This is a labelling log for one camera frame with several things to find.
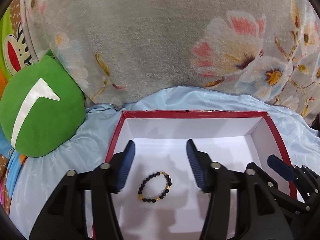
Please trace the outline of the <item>colourful cartoon bedspread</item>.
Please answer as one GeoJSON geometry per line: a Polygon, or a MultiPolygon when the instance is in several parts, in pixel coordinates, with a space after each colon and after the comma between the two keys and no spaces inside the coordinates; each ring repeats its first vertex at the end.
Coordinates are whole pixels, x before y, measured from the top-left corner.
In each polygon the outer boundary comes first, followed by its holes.
{"type": "MultiPolygon", "coordinates": [[[[1,94],[8,81],[22,68],[33,64],[23,33],[20,0],[12,0],[1,19],[1,94]]],[[[19,154],[1,132],[1,206],[10,213],[11,199],[26,156],[19,154]]]]}

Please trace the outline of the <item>grey floral blanket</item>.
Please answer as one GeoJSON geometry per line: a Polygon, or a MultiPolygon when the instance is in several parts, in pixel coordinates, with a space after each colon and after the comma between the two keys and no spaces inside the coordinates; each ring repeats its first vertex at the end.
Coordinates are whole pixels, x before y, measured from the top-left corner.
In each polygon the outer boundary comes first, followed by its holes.
{"type": "Polygon", "coordinates": [[[312,122],[319,17],[308,0],[20,0],[34,61],[51,50],[93,103],[161,89],[251,95],[312,122]]]}

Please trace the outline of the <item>light blue palm bedsheet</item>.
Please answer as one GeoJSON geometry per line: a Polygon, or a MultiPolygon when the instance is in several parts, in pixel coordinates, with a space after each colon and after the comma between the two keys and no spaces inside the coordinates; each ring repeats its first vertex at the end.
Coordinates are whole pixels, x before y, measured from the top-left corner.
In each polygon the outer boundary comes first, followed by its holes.
{"type": "MultiPolygon", "coordinates": [[[[263,111],[275,123],[289,157],[294,164],[307,165],[319,171],[319,137],[304,119],[285,107],[267,105],[249,95],[227,95],[194,87],[161,90],[135,103],[124,105],[128,111],[153,110],[225,110],[263,111]]],[[[74,169],[87,172],[106,158],[112,135],[120,119],[120,111],[111,105],[96,105],[75,136],[52,153],[28,159],[18,177],[9,217],[23,236],[28,237],[46,200],[63,175],[74,169]]],[[[210,155],[228,168],[242,171],[257,156],[253,140],[246,135],[214,139],[217,127],[208,121],[202,125],[197,145],[205,143],[210,155]]],[[[155,129],[148,139],[137,137],[137,153],[128,181],[114,204],[125,239],[195,239],[204,220],[208,197],[201,193],[191,176],[185,155],[185,140],[157,140],[155,129]],[[167,171],[173,178],[171,193],[155,205],[137,199],[138,183],[157,170],[167,171]]]]}

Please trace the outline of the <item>green round cushion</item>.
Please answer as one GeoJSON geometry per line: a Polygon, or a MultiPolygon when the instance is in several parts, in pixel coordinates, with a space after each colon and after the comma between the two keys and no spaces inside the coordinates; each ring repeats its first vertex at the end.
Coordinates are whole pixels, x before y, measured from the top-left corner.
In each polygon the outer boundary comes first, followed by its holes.
{"type": "Polygon", "coordinates": [[[81,89],[51,55],[13,76],[1,98],[1,128],[10,145],[42,157],[69,140],[85,119],[81,89]]]}

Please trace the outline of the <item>red jewelry box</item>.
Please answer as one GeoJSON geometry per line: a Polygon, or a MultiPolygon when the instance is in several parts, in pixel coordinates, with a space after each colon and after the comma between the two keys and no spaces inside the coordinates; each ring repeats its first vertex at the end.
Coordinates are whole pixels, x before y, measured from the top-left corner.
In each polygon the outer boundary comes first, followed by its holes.
{"type": "Polygon", "coordinates": [[[123,111],[107,151],[96,239],[292,239],[291,161],[266,112],[123,111]]]}

